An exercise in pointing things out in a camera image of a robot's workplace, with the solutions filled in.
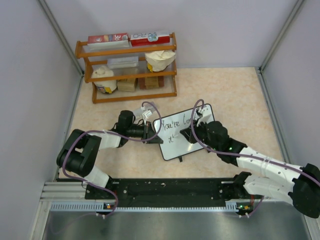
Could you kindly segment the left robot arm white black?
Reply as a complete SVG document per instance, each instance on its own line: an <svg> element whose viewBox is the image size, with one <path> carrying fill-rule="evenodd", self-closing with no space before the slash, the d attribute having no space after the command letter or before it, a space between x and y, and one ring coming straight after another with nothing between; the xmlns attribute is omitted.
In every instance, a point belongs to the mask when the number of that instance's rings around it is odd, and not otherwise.
<svg viewBox="0 0 320 240"><path fill-rule="evenodd" d="M111 177L95 166L98 151L108 148L123 147L129 139L146 144L162 144L164 141L156 136L151 122L134 123L136 117L132 111L122 110L118 122L109 131L85 133L75 129L59 152L56 164L72 172L87 182L96 185L96 192L102 198L109 198L114 191Z"/></svg>

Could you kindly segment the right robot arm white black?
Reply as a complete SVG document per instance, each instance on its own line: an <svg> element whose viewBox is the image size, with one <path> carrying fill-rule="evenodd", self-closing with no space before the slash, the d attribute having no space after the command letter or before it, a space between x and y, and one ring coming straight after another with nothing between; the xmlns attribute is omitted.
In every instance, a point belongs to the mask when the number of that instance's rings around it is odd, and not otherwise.
<svg viewBox="0 0 320 240"><path fill-rule="evenodd" d="M233 179L233 192L239 198L260 195L292 205L305 216L320 216L320 170L285 163L263 155L245 143L231 138L219 121L193 121L180 134L191 144L198 143L225 163L247 169Z"/></svg>

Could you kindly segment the black framed whiteboard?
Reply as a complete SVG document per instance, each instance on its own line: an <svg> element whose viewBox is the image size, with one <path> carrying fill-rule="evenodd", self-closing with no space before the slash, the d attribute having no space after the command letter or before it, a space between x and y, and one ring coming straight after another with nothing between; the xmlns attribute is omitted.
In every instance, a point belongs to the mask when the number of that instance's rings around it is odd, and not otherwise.
<svg viewBox="0 0 320 240"><path fill-rule="evenodd" d="M183 135L173 137L175 133L179 133L180 130L190 126L192 122L191 114L192 109L190 108L153 121L154 130L159 132L157 136L163 140L163 144L160 144L159 147L165 161L180 158L203 149L197 142L195 144L189 143Z"/></svg>

